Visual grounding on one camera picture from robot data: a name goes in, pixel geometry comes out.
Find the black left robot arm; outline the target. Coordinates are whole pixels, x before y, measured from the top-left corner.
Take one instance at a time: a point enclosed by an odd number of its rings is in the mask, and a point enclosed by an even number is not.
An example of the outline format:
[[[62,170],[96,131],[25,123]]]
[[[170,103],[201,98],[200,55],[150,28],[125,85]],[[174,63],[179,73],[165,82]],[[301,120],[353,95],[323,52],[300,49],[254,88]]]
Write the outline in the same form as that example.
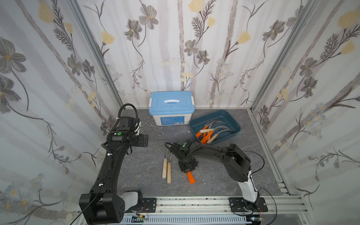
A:
[[[127,212],[141,211],[144,208],[143,195],[140,190],[117,194],[118,178],[126,155],[132,153],[133,147],[147,147],[148,135],[140,134],[141,122],[138,114],[135,117],[124,117],[124,104],[118,112],[116,122],[110,129],[106,141],[101,147],[106,150],[106,156],[88,194],[82,194],[79,199],[81,215],[89,225],[105,225],[120,223]]]

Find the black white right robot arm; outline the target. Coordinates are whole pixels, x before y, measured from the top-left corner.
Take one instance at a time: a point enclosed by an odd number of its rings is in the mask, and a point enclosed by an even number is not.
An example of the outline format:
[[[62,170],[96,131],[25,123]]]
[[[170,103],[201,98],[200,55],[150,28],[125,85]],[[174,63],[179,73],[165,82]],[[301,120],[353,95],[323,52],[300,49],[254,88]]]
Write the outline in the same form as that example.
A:
[[[241,206],[245,211],[265,211],[260,192],[253,181],[251,159],[237,145],[213,147],[200,142],[183,144],[165,142],[165,147],[178,159],[181,172],[190,173],[198,166],[196,156],[222,164],[229,177],[236,181],[242,192]]]

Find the orange handle sickle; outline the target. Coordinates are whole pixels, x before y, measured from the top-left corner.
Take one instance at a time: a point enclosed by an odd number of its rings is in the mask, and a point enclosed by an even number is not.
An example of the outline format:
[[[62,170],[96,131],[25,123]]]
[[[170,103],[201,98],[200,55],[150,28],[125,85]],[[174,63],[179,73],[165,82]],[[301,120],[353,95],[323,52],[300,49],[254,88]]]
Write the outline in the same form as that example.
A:
[[[193,183],[196,182],[196,180],[194,179],[191,171],[188,171],[188,172],[187,172],[187,177],[188,177],[188,180],[189,180],[189,182],[190,182],[191,184],[193,184]]]
[[[211,132],[205,134],[205,137],[201,140],[201,143],[206,144],[206,142],[219,131],[220,130],[215,130],[215,131],[211,131]]]
[[[212,120],[212,121],[206,123],[205,126],[204,126],[204,128],[201,129],[199,132],[197,132],[196,137],[197,137],[197,138],[200,138],[200,136],[201,136],[202,134],[207,134],[207,133],[209,133],[209,132],[212,130],[212,129],[211,129],[211,126],[212,126],[214,123],[216,123],[216,122],[219,122],[219,120]]]

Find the white box with blue lid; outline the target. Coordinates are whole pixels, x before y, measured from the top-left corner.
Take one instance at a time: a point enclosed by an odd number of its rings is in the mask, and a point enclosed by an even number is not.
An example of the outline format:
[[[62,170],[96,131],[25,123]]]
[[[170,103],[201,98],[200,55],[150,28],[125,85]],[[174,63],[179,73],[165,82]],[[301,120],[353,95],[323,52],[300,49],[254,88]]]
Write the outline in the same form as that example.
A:
[[[195,112],[190,91],[159,91],[151,94],[149,114],[157,126],[188,125]]]

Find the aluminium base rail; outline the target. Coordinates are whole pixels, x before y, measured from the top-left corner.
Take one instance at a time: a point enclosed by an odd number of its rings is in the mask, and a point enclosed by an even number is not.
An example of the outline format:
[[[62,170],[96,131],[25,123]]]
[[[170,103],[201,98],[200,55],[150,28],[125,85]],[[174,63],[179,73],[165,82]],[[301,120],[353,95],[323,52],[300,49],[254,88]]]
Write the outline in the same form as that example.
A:
[[[258,209],[241,208],[238,196],[157,196],[122,225],[312,225],[299,196],[264,196]]]

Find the teal plastic storage tray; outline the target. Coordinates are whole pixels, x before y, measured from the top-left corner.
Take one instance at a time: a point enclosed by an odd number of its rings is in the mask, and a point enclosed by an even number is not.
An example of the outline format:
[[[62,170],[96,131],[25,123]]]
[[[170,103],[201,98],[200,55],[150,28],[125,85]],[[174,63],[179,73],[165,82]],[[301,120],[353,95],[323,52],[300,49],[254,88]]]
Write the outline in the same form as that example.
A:
[[[229,129],[234,130],[234,133],[224,132],[218,135],[218,137],[212,143],[206,144],[216,144],[227,140],[231,137],[234,137],[238,133],[241,132],[241,126],[239,123],[230,115],[228,111],[219,110],[216,112],[209,113],[207,115],[201,116],[199,118],[193,119],[190,121],[190,129],[195,135],[195,138],[198,142],[201,143],[201,140],[205,137],[205,134],[202,134],[200,138],[196,137],[197,132],[204,128],[205,124],[212,121],[212,120],[219,120],[218,122],[214,123],[211,128],[215,128],[217,126],[227,126]]]

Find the silver metal tongs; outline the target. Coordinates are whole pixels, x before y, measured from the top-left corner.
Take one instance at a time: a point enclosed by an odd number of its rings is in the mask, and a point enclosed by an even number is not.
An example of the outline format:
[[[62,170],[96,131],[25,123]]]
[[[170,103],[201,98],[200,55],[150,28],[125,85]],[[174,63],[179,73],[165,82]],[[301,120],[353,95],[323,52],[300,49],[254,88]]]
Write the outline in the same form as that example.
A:
[[[164,131],[159,126],[152,124],[152,120],[149,117],[145,118],[145,120],[140,123],[140,126],[141,127],[148,126],[151,127],[154,131],[161,133],[162,135],[165,134]]]

